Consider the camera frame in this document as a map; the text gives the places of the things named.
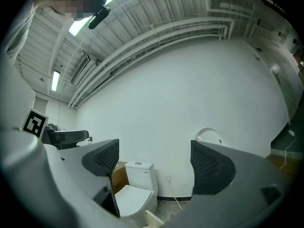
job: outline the ceiling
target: ceiling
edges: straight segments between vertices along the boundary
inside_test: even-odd
[[[114,0],[107,6],[111,13],[102,23],[93,30],[84,26],[75,37],[68,32],[73,21],[50,8],[37,9],[28,39],[15,62],[33,89],[78,107],[105,81],[163,47],[198,37],[250,37],[263,3]],[[86,54],[96,56],[101,64],[76,88],[70,80],[77,62]],[[56,92],[51,90],[54,70],[61,73]]]

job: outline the concrete floor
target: concrete floor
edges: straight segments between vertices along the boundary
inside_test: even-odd
[[[291,120],[289,129],[296,135],[296,141],[292,146],[288,148],[289,152],[304,152],[304,104],[297,110],[294,117]],[[271,147],[275,150],[284,150],[291,141],[294,140],[288,133],[288,129],[282,134],[277,142]]]
[[[189,201],[179,201],[181,208],[185,207]],[[162,201],[157,200],[157,210],[154,215],[160,218],[163,222],[167,222],[169,219],[181,212],[180,207],[176,201]]]

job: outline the toilet seat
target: toilet seat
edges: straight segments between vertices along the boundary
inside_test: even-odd
[[[126,217],[140,211],[151,195],[150,190],[125,185],[123,189],[115,194],[120,216]]]

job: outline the toilet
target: toilet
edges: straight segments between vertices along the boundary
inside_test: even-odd
[[[128,162],[125,164],[129,185],[115,194],[120,220],[132,228],[146,226],[145,210],[157,209],[158,186],[152,163]]]

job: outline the ceiling beam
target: ceiling beam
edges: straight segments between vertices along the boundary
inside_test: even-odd
[[[60,32],[58,33],[57,39],[55,41],[54,47],[53,47],[53,51],[51,54],[51,58],[49,60],[49,65],[48,65],[48,71],[47,71],[47,76],[48,76],[48,80],[47,80],[47,94],[49,95],[49,91],[51,88],[51,77],[52,77],[52,72],[53,72],[53,67],[54,67],[54,62],[55,59],[59,53],[59,50],[61,48],[61,44],[63,42],[63,40],[65,39],[67,33],[68,33],[68,29],[71,27],[71,25],[73,24],[73,20],[72,19],[68,19],[67,21],[65,21],[65,23],[62,25]]]

